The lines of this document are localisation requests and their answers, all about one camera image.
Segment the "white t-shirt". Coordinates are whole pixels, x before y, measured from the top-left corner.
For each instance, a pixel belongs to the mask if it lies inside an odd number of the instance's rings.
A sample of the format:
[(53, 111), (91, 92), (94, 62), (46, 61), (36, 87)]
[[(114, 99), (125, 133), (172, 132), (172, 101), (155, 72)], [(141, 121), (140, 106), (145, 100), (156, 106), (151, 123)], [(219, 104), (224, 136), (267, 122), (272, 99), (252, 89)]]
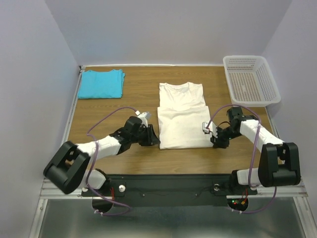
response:
[(161, 150), (212, 147), (202, 129), (210, 120), (202, 84), (160, 83), (157, 114)]

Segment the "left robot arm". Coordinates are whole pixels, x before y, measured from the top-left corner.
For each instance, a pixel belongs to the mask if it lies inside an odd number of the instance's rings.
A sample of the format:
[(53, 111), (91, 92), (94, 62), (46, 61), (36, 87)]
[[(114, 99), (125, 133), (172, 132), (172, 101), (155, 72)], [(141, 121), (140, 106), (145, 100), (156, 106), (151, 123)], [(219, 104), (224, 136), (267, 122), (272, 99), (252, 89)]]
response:
[(43, 174), (64, 194), (70, 194), (77, 188), (92, 188), (98, 195), (110, 191), (110, 183), (100, 170), (89, 172), (87, 167), (98, 159), (119, 155), (131, 145), (154, 146), (160, 144), (153, 125), (146, 117), (131, 116), (125, 125), (114, 133), (97, 141), (74, 144), (64, 142), (44, 168)]

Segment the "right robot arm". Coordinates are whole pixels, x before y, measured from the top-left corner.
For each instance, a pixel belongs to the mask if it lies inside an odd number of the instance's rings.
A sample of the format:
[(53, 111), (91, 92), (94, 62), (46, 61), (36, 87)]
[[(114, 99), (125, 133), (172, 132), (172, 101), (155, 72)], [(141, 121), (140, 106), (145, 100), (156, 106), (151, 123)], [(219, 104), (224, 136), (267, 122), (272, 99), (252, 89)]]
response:
[(212, 119), (203, 123), (202, 130), (209, 134), (214, 148), (227, 148), (230, 140), (239, 136), (253, 143), (250, 167), (231, 173), (228, 188), (240, 193), (249, 187), (279, 187), (298, 185), (301, 181), (299, 149), (293, 142), (285, 142), (262, 126), (262, 120), (251, 109), (242, 105), (227, 105), (229, 126), (222, 128)]

